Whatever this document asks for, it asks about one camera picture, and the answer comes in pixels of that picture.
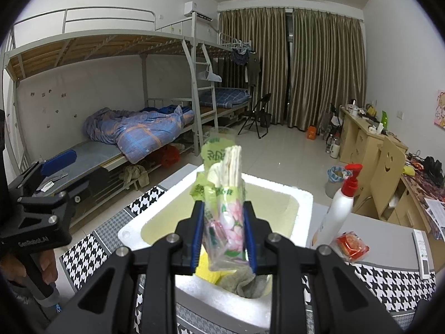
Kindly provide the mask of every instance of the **metal bolt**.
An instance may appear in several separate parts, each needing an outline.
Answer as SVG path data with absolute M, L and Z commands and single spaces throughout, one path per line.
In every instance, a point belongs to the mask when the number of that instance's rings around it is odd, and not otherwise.
M 56 215 L 52 215 L 49 219 L 48 219 L 48 223 L 49 224 L 55 224 L 57 222 L 59 218 Z
M 318 252 L 323 256 L 329 256 L 332 253 L 332 249 L 328 245 L 321 245 L 318 248 Z
M 278 242 L 281 240 L 281 235 L 278 233 L 275 233 L 275 232 L 270 233 L 270 234 L 268 234 L 268 240 L 270 242 Z
M 179 240 L 179 235 L 176 233 L 171 233 L 166 237 L 167 242 L 174 244 L 176 241 Z
M 117 256 L 124 257 L 130 252 L 130 249 L 126 246 L 121 246 L 118 247 L 115 252 Z

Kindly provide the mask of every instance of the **curtain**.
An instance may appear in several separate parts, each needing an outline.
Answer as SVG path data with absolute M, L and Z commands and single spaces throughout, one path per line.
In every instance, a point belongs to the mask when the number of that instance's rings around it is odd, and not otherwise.
M 286 50 L 286 13 L 282 7 L 260 7 L 223 11 L 219 16 L 220 32 L 235 39 L 252 43 L 262 61 L 259 83 L 254 88 L 252 106 L 264 95 L 271 93 L 268 112 L 272 123 L 283 122 L 283 112 L 288 78 Z M 247 87 L 245 67 L 226 63 L 223 85 Z
M 288 126 L 320 127 L 323 112 L 352 98 L 364 106 L 366 70 L 360 21 L 294 9 Z

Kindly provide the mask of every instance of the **air conditioner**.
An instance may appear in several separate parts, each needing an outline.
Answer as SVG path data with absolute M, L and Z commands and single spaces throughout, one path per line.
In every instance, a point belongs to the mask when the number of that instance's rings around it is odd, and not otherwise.
M 201 18 L 204 19 L 206 21 L 212 21 L 213 19 L 209 16 L 204 15 L 203 13 L 201 13 L 197 7 L 197 3 L 194 1 L 189 1 L 187 3 L 184 4 L 184 16 L 186 17 L 190 17 L 192 15 L 192 13 L 196 12 L 196 15 Z

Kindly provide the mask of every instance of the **plaid blanket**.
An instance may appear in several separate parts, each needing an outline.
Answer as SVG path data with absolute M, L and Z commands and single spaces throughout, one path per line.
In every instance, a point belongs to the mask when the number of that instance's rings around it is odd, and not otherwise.
M 247 102 L 250 95 L 247 89 L 215 88 L 216 106 L 218 108 L 233 108 L 236 105 Z M 212 91 L 206 90 L 199 97 L 199 104 L 204 107 L 212 106 Z
M 103 108 L 89 116 L 83 131 L 93 141 L 117 144 L 131 163 L 174 141 L 194 113 L 182 113 L 178 106 L 172 114 L 129 112 Z

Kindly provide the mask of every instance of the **chair back with smiley face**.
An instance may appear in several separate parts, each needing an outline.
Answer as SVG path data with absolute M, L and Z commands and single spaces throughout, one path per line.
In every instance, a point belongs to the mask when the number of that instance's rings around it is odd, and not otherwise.
M 388 138 L 385 138 L 377 169 L 371 180 L 371 194 L 379 217 L 395 193 L 403 172 L 405 159 L 405 154 Z

